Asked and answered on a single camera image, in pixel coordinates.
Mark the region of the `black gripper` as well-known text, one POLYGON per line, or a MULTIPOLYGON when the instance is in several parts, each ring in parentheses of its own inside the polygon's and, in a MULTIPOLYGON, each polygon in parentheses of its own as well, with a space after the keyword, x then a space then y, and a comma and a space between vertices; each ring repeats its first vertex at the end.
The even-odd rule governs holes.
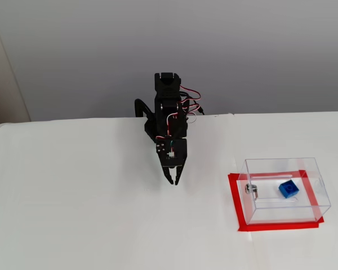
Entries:
POLYGON ((162 167, 163 174, 168 182, 173 185, 174 181, 169 168, 176 169, 175 185, 179 184, 181 174, 187 158, 187 141, 185 138, 173 139, 169 137, 157 137, 155 139, 156 153, 162 167))

